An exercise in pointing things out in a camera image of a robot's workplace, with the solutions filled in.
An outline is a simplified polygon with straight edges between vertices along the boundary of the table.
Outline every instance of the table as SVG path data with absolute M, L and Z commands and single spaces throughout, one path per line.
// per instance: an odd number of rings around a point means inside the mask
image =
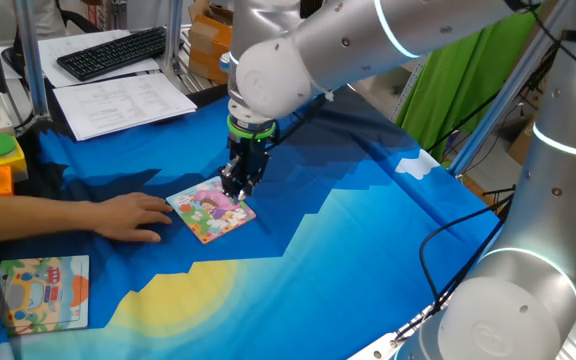
M 102 201 L 165 197 L 228 159 L 227 99 L 197 113 L 85 142 L 37 123 L 42 163 L 24 191 Z M 349 89 L 272 150 L 247 203 L 257 219 L 202 245 L 173 216 L 161 244 L 69 233 L 0 244 L 0 261 L 87 254 L 90 329 L 7 339 L 23 359 L 340 359 L 432 301 L 418 247 L 484 207 L 404 131 Z M 485 214 L 439 234 L 426 259 L 442 287 L 496 223 Z

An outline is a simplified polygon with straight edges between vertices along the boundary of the human arm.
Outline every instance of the human arm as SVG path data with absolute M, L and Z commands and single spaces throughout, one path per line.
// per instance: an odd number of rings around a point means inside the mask
M 26 196 L 0 197 L 0 241 L 65 232 L 94 231 L 114 240 L 158 242 L 139 225 L 172 221 L 162 199 L 140 193 L 102 203 L 57 201 Z

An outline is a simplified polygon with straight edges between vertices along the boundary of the black cable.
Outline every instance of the black cable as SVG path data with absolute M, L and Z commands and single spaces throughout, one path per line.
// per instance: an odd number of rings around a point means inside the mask
M 494 93 L 491 97 L 489 97 L 486 101 L 484 101 L 481 105 L 479 105 L 475 110 L 473 110 L 470 114 L 468 114 L 468 116 L 466 116 L 465 118 L 463 118 L 461 121 L 459 121 L 457 123 L 457 125 L 453 126 L 452 129 L 450 129 L 450 131 L 448 131 L 447 134 L 445 134 L 444 136 L 442 136 L 441 138 L 439 138 L 439 140 L 435 141 L 434 144 L 432 144 L 431 147 L 429 147 L 426 151 L 430 152 L 432 151 L 434 148 L 436 148 L 437 146 L 439 146 L 439 144 L 441 144 L 444 140 L 446 140 L 450 135 L 452 135 L 453 132 L 455 132 L 456 130 L 459 130 L 462 126 L 464 126 L 468 121 L 470 121 L 470 119 L 472 119 L 473 117 L 475 117 L 475 115 L 477 115 L 481 110 L 483 110 L 486 106 L 488 106 L 488 104 L 490 104 L 493 100 L 495 100 L 495 98 L 497 97 L 497 95 L 499 94 L 499 91 L 497 91 L 496 93 Z
M 292 134 L 295 133 L 295 131 L 299 130 L 300 127 L 302 127 L 305 123 L 308 122 L 308 119 L 304 119 L 301 116 L 299 116 L 299 114 L 297 114 L 296 112 L 292 113 L 293 115 L 295 115 L 298 119 L 298 122 L 296 125 L 294 125 L 293 127 L 291 127 L 288 132 L 286 132 L 286 135 L 284 135 L 284 137 L 282 137 L 281 139 L 279 139 L 279 141 L 277 141 L 276 143 L 270 145 L 269 147 L 266 148 L 266 151 L 270 151 L 274 148 L 276 148 L 277 146 L 279 146 L 281 143 L 283 143 L 284 141 L 286 141 Z
M 504 124 L 506 124 L 506 120 L 508 120 L 508 116 L 510 116 L 510 113 L 512 113 L 517 108 L 517 106 L 519 106 L 519 104 L 515 105 L 515 107 L 513 107 L 510 111 L 508 111 L 508 113 L 504 117 L 504 121 L 501 123 L 501 127 L 504 127 Z M 464 174 L 467 173 L 468 171 L 474 169 L 475 167 L 477 167 L 477 165 L 481 164 L 484 160 L 486 160 L 488 155 L 490 155 L 490 153 L 492 152 L 492 149 L 494 149 L 495 145 L 497 145 L 497 141 L 499 140 L 500 134 L 501 133 L 499 131 L 497 131 L 497 137 L 495 137 L 495 141 L 492 143 L 492 146 L 490 147 L 490 149 L 488 149 L 488 152 L 486 153 L 486 155 L 484 155 L 484 157 L 481 158 L 481 160 L 479 160 L 475 165 L 467 168 L 466 171 L 464 171 Z
M 22 121 L 19 125 L 14 127 L 14 130 L 19 130 L 22 127 L 30 124 L 30 122 L 32 121 L 32 119 L 35 118 L 35 114 L 33 114 L 32 112 L 30 112 L 30 115 L 28 115 L 28 117 L 26 118 L 26 120 Z
M 541 21 L 541 19 L 539 19 L 539 16 L 537 15 L 537 13 L 535 12 L 535 7 L 532 5 L 532 1 L 530 1 L 531 6 L 528 7 L 528 11 L 530 11 L 530 13 L 532 14 L 532 16 L 535 18 L 535 22 L 537 23 L 537 25 L 539 25 L 539 27 L 541 28 L 541 30 L 544 32 L 544 34 L 546 34 L 546 36 L 548 36 L 550 38 L 550 40 L 552 40 L 555 45 L 557 46 L 557 48 L 563 50 L 568 56 L 570 56 L 571 59 L 573 59 L 573 61 L 576 62 L 576 56 L 575 54 L 573 54 L 572 52 L 570 52 L 570 50 L 568 50 L 568 48 L 566 48 L 565 46 L 563 46 L 561 44 L 561 41 L 558 40 L 557 38 L 555 38 L 552 33 L 550 32 L 550 30 L 548 30 L 546 28 L 546 25 L 544 25 L 544 23 Z
M 501 226 L 505 222 L 508 210 L 510 209 L 510 204 L 512 203 L 512 197 L 513 196 L 514 196 L 514 194 L 511 194 L 510 196 L 508 196 L 507 198 L 502 200 L 501 203 L 493 205 L 493 206 L 501 207 L 501 206 L 503 206 L 504 203 L 507 203 L 506 207 L 502 210 L 503 214 L 499 215 L 500 221 L 497 222 L 497 225 L 493 228 L 493 230 L 490 232 L 490 234 L 488 234 L 488 237 L 486 237 L 486 239 L 481 243 L 479 248 L 477 248 L 477 250 L 470 257 L 468 262 L 459 270 L 459 272 L 457 272 L 457 274 L 455 274 L 455 276 L 453 276 L 453 278 L 448 282 L 448 284 L 446 284 L 446 286 L 442 289 L 441 294 L 443 294 L 443 295 L 441 296 L 441 298 L 439 299 L 438 302 L 434 303 L 433 308 L 428 312 L 428 314 L 423 318 L 420 318 L 418 320 L 413 321 L 412 323 L 409 323 L 408 326 L 406 326 L 403 330 L 401 330 L 401 332 L 399 332 L 397 334 L 397 336 L 394 339 L 395 342 L 403 341 L 402 340 L 403 334 L 412 330 L 415 326 L 418 326 L 419 324 L 421 324 L 424 319 L 436 314 L 437 312 L 439 312 L 441 310 L 441 307 L 443 306 L 443 304 L 445 304 L 446 301 L 448 301 L 448 299 L 454 293 L 457 286 L 459 286 L 461 284 L 461 282 L 466 278 L 466 276 L 470 272 L 470 269 L 472 269 L 472 267 L 475 265 L 477 260 L 481 257 L 481 254 L 483 254 L 483 252 L 486 250 L 486 248 L 488 248 L 488 245 L 490 244 L 490 242 L 495 238 L 495 235 L 497 234 L 497 232 L 499 231 L 499 229 L 501 228 Z
M 432 281 L 432 277 L 430 276 L 430 271 L 428 270 L 428 266 L 426 265 L 426 260 L 424 258 L 424 251 L 426 250 L 426 245 L 428 244 L 428 242 L 437 234 L 439 234 L 440 232 L 448 229 L 449 227 L 452 227 L 454 225 L 457 225 L 459 223 L 462 223 L 466 220 L 470 220 L 476 216 L 479 216 L 481 214 L 484 214 L 488 211 L 494 211 L 496 209 L 498 209 L 499 207 L 501 207 L 503 204 L 507 203 L 508 201 L 510 201 L 510 199 L 512 199 L 512 195 L 505 198 L 504 200 L 502 200 L 501 202 L 497 203 L 497 204 L 493 204 L 491 206 L 488 206 L 484 209 L 481 209 L 477 212 L 474 212 L 470 215 L 464 216 L 462 218 L 459 218 L 457 220 L 451 221 L 446 225 L 441 226 L 440 228 L 438 228 L 437 230 L 433 231 L 432 233 L 430 233 L 430 235 L 428 235 L 424 241 L 422 241 L 421 246 L 419 247 L 419 261 L 421 261 L 421 267 L 424 271 L 424 275 L 426 275 L 426 280 L 428 280 L 428 286 L 430 287 L 430 290 L 432 291 L 432 295 L 435 299 L 435 304 L 439 303 L 439 293 L 437 292 L 437 288 L 435 286 L 435 283 Z
M 526 104 L 532 106 L 533 109 L 539 110 L 539 108 L 536 107 L 535 104 L 531 103 L 530 100 L 526 99 L 526 97 L 523 96 L 521 93 L 517 93 L 517 96 L 519 96 Z
M 470 135 L 472 135 L 472 134 L 468 134 L 468 135 L 464 136 L 464 138 L 459 140 L 458 143 L 451 146 L 450 149 L 448 149 L 448 151 L 444 153 L 444 156 L 441 158 L 441 162 L 443 163 L 446 160 L 446 158 L 448 157 L 448 155 L 450 155 L 451 152 L 456 151 L 457 146 L 461 145 L 462 142 L 466 141 L 470 137 Z

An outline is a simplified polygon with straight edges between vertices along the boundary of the gray robot arm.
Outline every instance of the gray robot arm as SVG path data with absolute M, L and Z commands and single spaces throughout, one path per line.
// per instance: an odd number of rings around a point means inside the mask
M 332 100 L 334 89 L 470 35 L 520 6 L 520 0 L 334 0 L 302 20 L 299 0 L 236 0 L 224 192 L 252 194 L 269 159 L 264 147 L 273 119 L 321 93 Z
M 260 2 L 239 0 L 235 16 L 242 5 L 263 7 Z M 246 152 L 246 129 L 268 130 L 272 119 L 314 95 L 463 38 L 517 6 L 503 0 L 333 1 L 303 22 L 292 17 L 289 28 L 274 29 L 278 36 L 237 49 L 229 122 L 236 134 L 231 132 L 232 166 L 226 171 L 235 176 L 222 171 L 224 188 L 236 178 L 240 185 L 230 194 L 247 181 L 249 194 L 263 175 L 250 161 L 263 149 Z M 563 44 L 576 55 L 576 2 L 573 8 Z M 235 21 L 235 33 L 245 34 L 247 26 Z M 534 134 L 513 208 L 495 245 L 447 309 L 424 323 L 398 352 L 380 353 L 383 358 L 555 358 L 576 320 L 576 63 L 561 51 Z M 241 164 L 247 166 L 232 171 Z M 372 349 L 353 359 L 377 358 Z
M 331 1 L 294 30 L 249 47 L 239 58 L 237 87 L 253 112 L 278 119 L 314 95 L 390 70 L 513 12 L 503 0 Z

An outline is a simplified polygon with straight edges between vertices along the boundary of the document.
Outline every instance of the document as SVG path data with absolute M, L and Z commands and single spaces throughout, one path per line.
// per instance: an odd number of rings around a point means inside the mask
M 149 58 L 138 63 L 122 67 L 111 71 L 105 75 L 92 78 L 88 81 L 81 82 L 74 76 L 70 75 L 59 64 L 57 59 L 77 51 L 81 51 L 108 41 L 116 40 L 130 35 L 127 30 L 113 30 L 98 33 L 67 36 L 58 39 L 49 39 L 39 41 L 39 57 L 41 58 L 41 67 L 48 80 L 56 88 L 77 85 L 82 83 L 94 82 L 103 79 L 109 79 L 120 75 L 132 74 L 140 71 L 158 70 L 159 65 L 155 60 Z
M 197 106 L 164 74 L 55 89 L 79 141 L 194 112 Z

